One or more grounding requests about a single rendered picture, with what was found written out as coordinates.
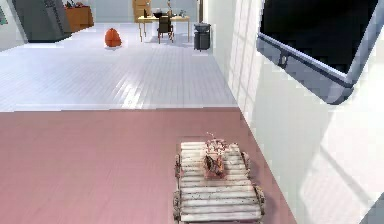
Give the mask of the orange egg shaped cushion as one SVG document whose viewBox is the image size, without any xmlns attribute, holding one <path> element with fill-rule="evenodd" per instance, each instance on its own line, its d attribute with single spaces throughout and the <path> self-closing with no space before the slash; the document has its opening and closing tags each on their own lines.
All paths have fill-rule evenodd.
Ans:
<svg viewBox="0 0 384 224">
<path fill-rule="evenodd" d="M 116 29 L 110 28 L 105 34 L 105 44 L 108 47 L 118 47 L 122 44 L 121 38 Z"/>
</svg>

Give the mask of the pale wooden dining table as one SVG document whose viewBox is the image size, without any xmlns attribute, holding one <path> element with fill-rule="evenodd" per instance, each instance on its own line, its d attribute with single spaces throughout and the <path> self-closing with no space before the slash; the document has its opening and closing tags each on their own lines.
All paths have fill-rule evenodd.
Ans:
<svg viewBox="0 0 384 224">
<path fill-rule="evenodd" d="M 171 17 L 170 20 L 172 22 L 186 22 L 187 23 L 187 40 L 190 40 L 190 17 L 189 16 L 174 16 Z M 143 41 L 143 38 L 146 36 L 146 24 L 147 23 L 152 23 L 152 22 L 158 22 L 159 19 L 156 18 L 155 16 L 140 16 L 137 18 L 137 24 L 139 28 L 139 36 L 140 36 L 140 41 Z"/>
</svg>

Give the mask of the orange wooden cupboard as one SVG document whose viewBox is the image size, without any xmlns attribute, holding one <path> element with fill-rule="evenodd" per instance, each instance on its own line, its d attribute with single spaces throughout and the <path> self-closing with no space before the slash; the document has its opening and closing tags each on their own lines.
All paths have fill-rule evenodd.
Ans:
<svg viewBox="0 0 384 224">
<path fill-rule="evenodd" d="M 65 12 L 72 32 L 78 32 L 94 25 L 91 8 L 89 6 L 66 8 Z"/>
</svg>

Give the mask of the grey framed television set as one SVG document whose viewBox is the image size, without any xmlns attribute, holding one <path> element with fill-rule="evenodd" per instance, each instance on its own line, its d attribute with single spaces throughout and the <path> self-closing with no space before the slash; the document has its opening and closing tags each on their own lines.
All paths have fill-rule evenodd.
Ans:
<svg viewBox="0 0 384 224">
<path fill-rule="evenodd" d="M 257 50 L 330 105 L 354 90 L 384 26 L 384 0 L 263 0 Z"/>
</svg>

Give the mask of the tan wooden door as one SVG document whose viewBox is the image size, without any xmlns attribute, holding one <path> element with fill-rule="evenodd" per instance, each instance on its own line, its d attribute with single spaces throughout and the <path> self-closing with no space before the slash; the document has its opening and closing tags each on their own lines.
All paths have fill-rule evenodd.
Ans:
<svg viewBox="0 0 384 224">
<path fill-rule="evenodd" d="M 137 22 L 138 18 L 149 12 L 151 8 L 151 0 L 132 0 L 133 18 Z"/>
</svg>

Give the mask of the dark grey bin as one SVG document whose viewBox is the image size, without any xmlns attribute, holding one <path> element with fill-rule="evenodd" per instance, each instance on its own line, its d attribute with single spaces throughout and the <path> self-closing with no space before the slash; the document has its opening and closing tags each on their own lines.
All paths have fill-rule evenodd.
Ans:
<svg viewBox="0 0 384 224">
<path fill-rule="evenodd" d="M 210 28 L 208 23 L 196 23 L 194 25 L 194 49 L 208 50 L 210 48 Z"/>
</svg>

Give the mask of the dark wooden chair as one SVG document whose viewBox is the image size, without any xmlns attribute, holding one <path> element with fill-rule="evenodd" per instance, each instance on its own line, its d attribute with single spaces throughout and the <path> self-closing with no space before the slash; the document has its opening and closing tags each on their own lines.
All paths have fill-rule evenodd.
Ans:
<svg viewBox="0 0 384 224">
<path fill-rule="evenodd" d="M 159 18 L 159 27 L 157 29 L 157 32 L 158 40 L 161 40 L 163 34 L 166 33 L 171 42 L 174 42 L 173 25 L 171 24 L 171 19 L 169 16 L 162 16 Z"/>
</svg>

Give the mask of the pale slatted wooden table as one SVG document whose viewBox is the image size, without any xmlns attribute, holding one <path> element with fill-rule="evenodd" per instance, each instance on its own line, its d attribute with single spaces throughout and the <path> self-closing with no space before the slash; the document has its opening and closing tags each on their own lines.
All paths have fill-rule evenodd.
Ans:
<svg viewBox="0 0 384 224">
<path fill-rule="evenodd" d="M 183 142 L 175 156 L 174 224 L 263 224 L 265 197 L 250 178 L 250 158 L 232 143 L 223 179 L 204 177 L 205 143 Z"/>
</svg>

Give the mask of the dark grey fridge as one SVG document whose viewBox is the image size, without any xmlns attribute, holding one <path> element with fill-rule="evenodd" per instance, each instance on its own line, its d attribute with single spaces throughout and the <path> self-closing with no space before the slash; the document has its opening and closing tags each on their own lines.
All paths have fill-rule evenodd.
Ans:
<svg viewBox="0 0 384 224">
<path fill-rule="evenodd" d="M 11 0 L 29 43 L 54 43 L 71 36 L 62 0 Z"/>
</svg>

